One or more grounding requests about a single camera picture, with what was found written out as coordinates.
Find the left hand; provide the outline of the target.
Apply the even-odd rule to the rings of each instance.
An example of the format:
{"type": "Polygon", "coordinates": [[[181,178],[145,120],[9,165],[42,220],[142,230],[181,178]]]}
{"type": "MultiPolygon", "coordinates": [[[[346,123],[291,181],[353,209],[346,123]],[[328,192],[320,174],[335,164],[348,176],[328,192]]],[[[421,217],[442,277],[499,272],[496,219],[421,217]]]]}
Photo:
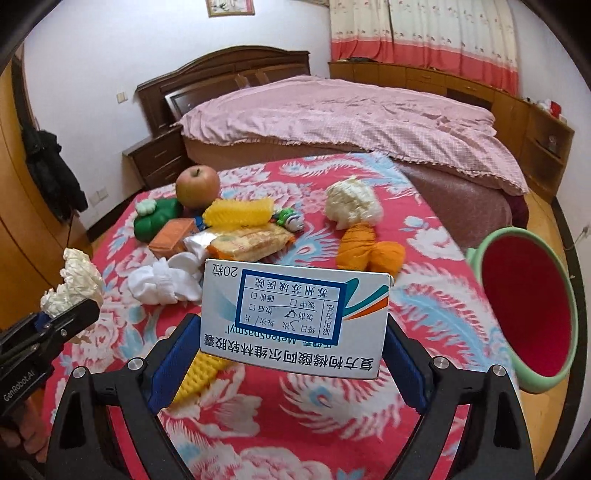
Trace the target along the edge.
{"type": "Polygon", "coordinates": [[[37,407],[31,398],[13,412],[14,426],[1,427],[1,439],[7,447],[22,446],[25,452],[44,464],[47,458],[49,436],[37,407]]]}

